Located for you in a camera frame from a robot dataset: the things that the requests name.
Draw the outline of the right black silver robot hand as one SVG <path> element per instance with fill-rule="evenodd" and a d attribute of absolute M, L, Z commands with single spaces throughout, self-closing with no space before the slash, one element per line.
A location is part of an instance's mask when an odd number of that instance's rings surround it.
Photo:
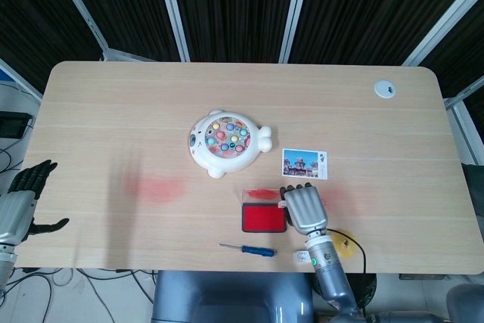
<path fill-rule="evenodd" d="M 288 185 L 280 188 L 280 196 L 280 207 L 286 210 L 288 223 L 300 234 L 325 233 L 328 217 L 315 186 L 309 182 L 296 187 Z"/>

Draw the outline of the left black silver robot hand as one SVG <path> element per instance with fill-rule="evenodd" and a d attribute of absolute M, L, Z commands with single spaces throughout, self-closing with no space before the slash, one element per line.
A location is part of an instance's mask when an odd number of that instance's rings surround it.
<path fill-rule="evenodd" d="M 35 223 L 37 202 L 56 167 L 57 163 L 45 160 L 15 175 L 9 189 L 1 196 L 1 245 L 16 247 L 30 235 L 59 231 L 69 223 L 69 218 L 50 225 Z"/>

